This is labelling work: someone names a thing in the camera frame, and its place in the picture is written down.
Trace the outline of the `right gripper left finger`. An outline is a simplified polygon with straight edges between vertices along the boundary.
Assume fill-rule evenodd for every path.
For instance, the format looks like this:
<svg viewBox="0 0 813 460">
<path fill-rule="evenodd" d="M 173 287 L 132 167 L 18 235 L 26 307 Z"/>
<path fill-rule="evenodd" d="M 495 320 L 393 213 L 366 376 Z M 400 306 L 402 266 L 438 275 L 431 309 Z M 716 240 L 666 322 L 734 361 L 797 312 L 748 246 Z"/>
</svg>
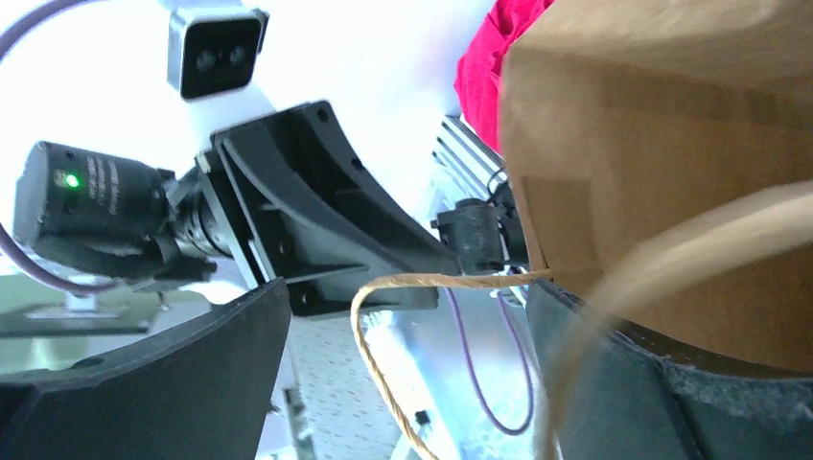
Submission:
<svg viewBox="0 0 813 460">
<path fill-rule="evenodd" d="M 291 319 L 282 280 L 62 370 L 1 378 L 5 459 L 252 459 Z"/>
</svg>

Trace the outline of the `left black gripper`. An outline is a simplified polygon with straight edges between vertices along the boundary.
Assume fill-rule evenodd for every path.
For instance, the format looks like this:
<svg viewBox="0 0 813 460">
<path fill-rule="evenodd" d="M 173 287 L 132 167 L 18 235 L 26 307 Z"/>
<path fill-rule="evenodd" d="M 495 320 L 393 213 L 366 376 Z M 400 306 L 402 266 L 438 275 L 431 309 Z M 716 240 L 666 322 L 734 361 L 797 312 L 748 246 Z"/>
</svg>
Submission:
<svg viewBox="0 0 813 460">
<path fill-rule="evenodd" d="M 283 279 L 297 317 L 346 314 L 357 290 L 402 273 L 456 275 L 452 251 L 363 166 L 331 105 L 303 103 L 215 132 L 168 183 L 180 253 L 211 281 Z"/>
</svg>

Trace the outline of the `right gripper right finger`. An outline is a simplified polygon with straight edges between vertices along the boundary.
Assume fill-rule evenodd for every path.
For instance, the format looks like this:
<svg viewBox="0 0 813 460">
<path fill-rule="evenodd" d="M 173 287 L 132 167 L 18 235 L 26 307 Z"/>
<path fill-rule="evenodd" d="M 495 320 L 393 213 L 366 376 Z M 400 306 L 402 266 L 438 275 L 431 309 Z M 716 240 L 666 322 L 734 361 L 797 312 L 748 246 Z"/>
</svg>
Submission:
<svg viewBox="0 0 813 460">
<path fill-rule="evenodd" d="M 558 429 L 567 459 L 808 459 L 812 288 L 787 283 L 670 296 L 689 326 L 719 322 L 777 365 L 707 351 L 625 321 L 590 352 Z"/>
</svg>

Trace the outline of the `brown paper bag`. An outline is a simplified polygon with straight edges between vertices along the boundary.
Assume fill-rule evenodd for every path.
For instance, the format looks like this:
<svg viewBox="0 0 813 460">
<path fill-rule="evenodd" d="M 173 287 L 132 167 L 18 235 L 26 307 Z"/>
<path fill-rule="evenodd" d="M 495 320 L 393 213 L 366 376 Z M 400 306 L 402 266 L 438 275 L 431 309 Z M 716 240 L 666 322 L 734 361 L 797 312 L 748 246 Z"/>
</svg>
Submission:
<svg viewBox="0 0 813 460">
<path fill-rule="evenodd" d="M 543 382 L 523 446 L 500 436 L 483 458 L 567 459 L 575 384 L 625 321 L 777 365 L 665 301 L 812 288 L 810 2 L 553 1 L 503 59 L 499 146 Z"/>
</svg>

